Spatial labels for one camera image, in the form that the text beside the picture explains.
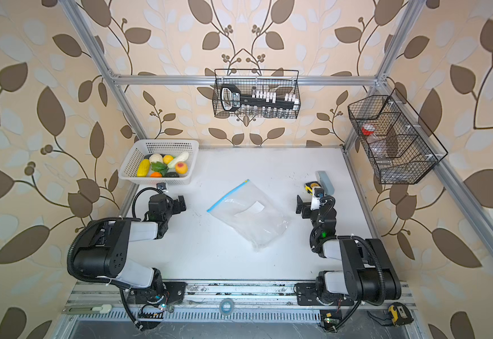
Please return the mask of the clear zip top bag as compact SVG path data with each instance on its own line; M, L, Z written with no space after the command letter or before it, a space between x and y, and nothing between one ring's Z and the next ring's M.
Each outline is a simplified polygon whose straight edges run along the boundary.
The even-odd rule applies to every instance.
M290 224L273 200L249 179L226 193L207 212L233 228L256 251L283 236Z

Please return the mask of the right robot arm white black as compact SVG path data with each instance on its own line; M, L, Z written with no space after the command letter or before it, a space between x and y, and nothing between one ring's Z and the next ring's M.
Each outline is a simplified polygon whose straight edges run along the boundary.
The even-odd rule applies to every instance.
M309 246L321 258L336 260L340 269L321 271L313 283L297 283L299 305L353 305L366 302L379 306L398 300L402 287L396 270L379 239L339 235L334 197L321 187L311 190L310 202L297 197L296 214L312 224Z

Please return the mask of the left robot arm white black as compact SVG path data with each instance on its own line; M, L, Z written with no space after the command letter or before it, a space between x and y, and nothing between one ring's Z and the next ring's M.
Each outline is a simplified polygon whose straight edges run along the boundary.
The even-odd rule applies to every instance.
M160 184L141 189L133 198L130 218L93 220L78 233L68 250L68 273L86 283L163 295L166 287L161 272L129 258L129 247L134 242L161 240L171 217L186 209L184 196L173 199Z

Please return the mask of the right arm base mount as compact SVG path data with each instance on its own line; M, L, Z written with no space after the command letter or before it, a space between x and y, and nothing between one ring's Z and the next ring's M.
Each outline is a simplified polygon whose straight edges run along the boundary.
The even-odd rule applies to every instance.
M315 282L299 282L294 286L299 306L351 307L355 302L340 293L328 292Z

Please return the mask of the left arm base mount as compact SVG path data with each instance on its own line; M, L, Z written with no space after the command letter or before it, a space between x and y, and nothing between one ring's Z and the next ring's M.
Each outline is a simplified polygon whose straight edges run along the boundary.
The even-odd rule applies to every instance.
M134 289L128 293L128 301L136 305L161 305L182 303L186 296L187 283L184 281L164 281L162 290Z

